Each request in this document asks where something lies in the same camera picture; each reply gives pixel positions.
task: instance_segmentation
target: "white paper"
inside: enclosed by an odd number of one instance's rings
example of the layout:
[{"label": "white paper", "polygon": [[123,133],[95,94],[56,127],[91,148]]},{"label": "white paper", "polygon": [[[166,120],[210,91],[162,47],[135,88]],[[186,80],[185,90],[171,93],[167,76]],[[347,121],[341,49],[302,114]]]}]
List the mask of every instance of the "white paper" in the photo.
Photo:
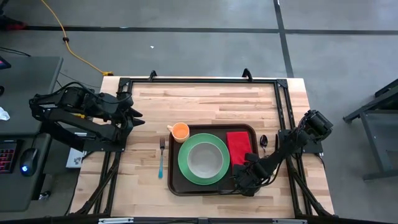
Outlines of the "white paper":
[{"label": "white paper", "polygon": [[74,148],[70,148],[66,168],[81,168],[81,161],[85,154]]},{"label": "white paper", "polygon": [[8,115],[7,111],[5,111],[5,110],[0,106],[0,120],[8,121],[9,119],[10,119],[10,116]]}]

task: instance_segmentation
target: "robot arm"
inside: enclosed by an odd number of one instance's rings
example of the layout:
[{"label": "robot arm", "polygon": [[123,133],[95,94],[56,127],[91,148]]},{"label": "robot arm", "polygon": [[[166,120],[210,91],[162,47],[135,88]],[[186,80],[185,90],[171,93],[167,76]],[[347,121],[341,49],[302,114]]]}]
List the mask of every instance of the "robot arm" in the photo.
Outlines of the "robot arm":
[{"label": "robot arm", "polygon": [[309,141],[324,140],[331,133],[332,126],[319,111],[309,110],[298,127],[291,130],[282,140],[278,150],[263,158],[259,158],[257,154],[247,153],[245,159],[248,162],[233,167],[236,188],[242,195],[253,196],[287,156],[304,147]]},{"label": "robot arm", "polygon": [[[123,151],[132,128],[145,123],[134,118],[142,114],[132,109],[132,105],[130,93],[118,92],[116,97],[96,94],[78,82],[29,100],[32,116],[42,122],[41,131],[79,151]],[[99,118],[110,124],[96,124],[87,118]],[[59,122],[93,133],[95,138],[73,134]]]}]

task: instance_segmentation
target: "black desk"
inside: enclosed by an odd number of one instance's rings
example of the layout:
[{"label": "black desk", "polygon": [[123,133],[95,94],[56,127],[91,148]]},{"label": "black desk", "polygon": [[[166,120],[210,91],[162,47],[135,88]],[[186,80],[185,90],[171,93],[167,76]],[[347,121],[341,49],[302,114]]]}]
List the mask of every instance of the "black desk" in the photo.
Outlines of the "black desk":
[{"label": "black desk", "polygon": [[0,174],[0,212],[21,212],[40,193],[42,170],[47,157],[51,137],[39,134],[35,146],[39,150],[36,173],[24,177],[19,171],[19,158],[30,148],[34,136],[39,132],[40,122],[30,112],[29,98],[36,93],[53,92],[62,65],[60,57],[8,57],[12,67],[0,71],[0,83],[5,83],[5,92],[0,96],[0,106],[9,114],[9,121],[0,121],[1,139],[22,139],[13,173]]},{"label": "black desk", "polygon": [[5,90],[0,106],[10,120],[0,121],[0,136],[26,136],[39,132],[40,122],[32,117],[29,99],[53,91],[62,65],[60,57],[8,57],[11,68],[0,70]]}]

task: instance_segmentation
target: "green plate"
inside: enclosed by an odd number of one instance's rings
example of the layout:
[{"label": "green plate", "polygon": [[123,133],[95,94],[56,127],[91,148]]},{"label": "green plate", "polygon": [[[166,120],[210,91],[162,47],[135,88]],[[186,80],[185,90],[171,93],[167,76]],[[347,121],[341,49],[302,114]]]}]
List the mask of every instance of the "green plate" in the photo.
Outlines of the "green plate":
[{"label": "green plate", "polygon": [[[195,147],[197,144],[208,142],[211,144],[214,144],[220,151],[221,154],[223,155],[223,165],[220,169],[220,171],[211,178],[201,178],[197,177],[193,172],[188,167],[188,155],[190,151]],[[217,136],[214,136],[212,134],[196,134],[190,138],[188,138],[181,146],[180,152],[178,153],[178,166],[180,167],[181,173],[184,175],[185,178],[187,178],[190,182],[198,185],[210,185],[214,184],[215,182],[221,180],[221,178],[224,177],[224,175],[228,171],[229,167],[229,151],[224,142],[218,138]]]}]

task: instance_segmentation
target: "black metal frame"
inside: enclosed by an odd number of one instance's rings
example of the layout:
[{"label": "black metal frame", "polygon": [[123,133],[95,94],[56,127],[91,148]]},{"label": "black metal frame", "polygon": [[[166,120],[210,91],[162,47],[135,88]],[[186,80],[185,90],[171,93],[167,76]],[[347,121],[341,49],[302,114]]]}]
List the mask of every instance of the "black metal frame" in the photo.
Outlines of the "black metal frame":
[{"label": "black metal frame", "polygon": [[[76,215],[74,217],[44,217],[44,218],[32,218],[25,220],[12,221],[13,224],[98,224],[105,223],[102,219],[110,218],[107,215]],[[299,215],[295,220],[284,219],[284,218],[174,218],[174,217],[129,217],[123,218],[124,222],[119,223],[137,223],[137,224],[154,224],[154,223],[195,223],[195,224],[306,224],[306,223],[319,223],[319,224],[335,224],[335,223],[347,223],[347,224],[383,224],[381,222],[365,221],[365,220],[353,220],[349,218],[338,218],[336,216],[330,217],[319,217],[315,215]]]},{"label": "black metal frame", "polygon": [[398,79],[375,92],[374,96],[375,99],[371,102],[343,118],[346,123],[351,123],[352,120],[361,118],[372,153],[379,168],[379,172],[363,175],[363,180],[365,181],[398,176],[398,169],[393,168],[387,153],[394,150],[376,146],[374,139],[376,135],[370,128],[368,121],[368,114],[398,113]]},{"label": "black metal frame", "polygon": [[[272,84],[275,90],[275,98],[277,104],[277,111],[279,117],[279,124],[281,129],[286,129],[285,120],[284,120],[284,111],[282,108],[282,101],[280,97],[280,89],[283,89],[286,105],[287,105],[287,116],[289,117],[290,128],[295,127],[294,116],[292,104],[290,101],[289,88],[286,79],[268,79],[268,78],[260,78],[254,79],[248,69],[244,69],[242,78],[178,78],[178,77],[158,77],[156,71],[152,71],[150,73],[149,78],[120,78],[118,91],[128,91],[132,93],[132,88],[134,83],[263,83],[263,84]],[[103,189],[106,184],[110,181],[110,188],[108,199],[106,202],[106,208],[104,210],[104,214],[110,215],[111,209],[113,205],[113,197],[116,186],[116,180],[118,177],[118,168],[119,162],[121,158],[121,153],[117,152],[115,154],[115,158],[112,164],[112,167],[108,171],[108,164],[111,157],[111,152],[106,152],[104,156],[103,166],[101,170],[101,177],[99,180],[99,186],[90,197],[90,199],[84,204],[84,206],[77,211],[77,214],[88,214],[92,206],[94,206],[94,214],[100,213],[101,201],[103,196]],[[301,157],[297,154],[297,167],[298,167],[298,175],[302,179],[303,184],[305,182],[305,174],[303,168],[303,162]],[[299,198],[297,196],[297,189],[295,187],[295,179],[293,171],[294,167],[291,161],[291,158],[287,159],[287,167],[288,167],[288,175],[289,175],[289,184],[290,184],[290,192],[292,194],[293,201],[293,209],[295,216],[301,215],[302,212],[299,206]],[[312,214],[312,209],[310,205],[310,201],[308,200],[306,195],[303,195],[305,201],[305,213],[307,215]]]}]

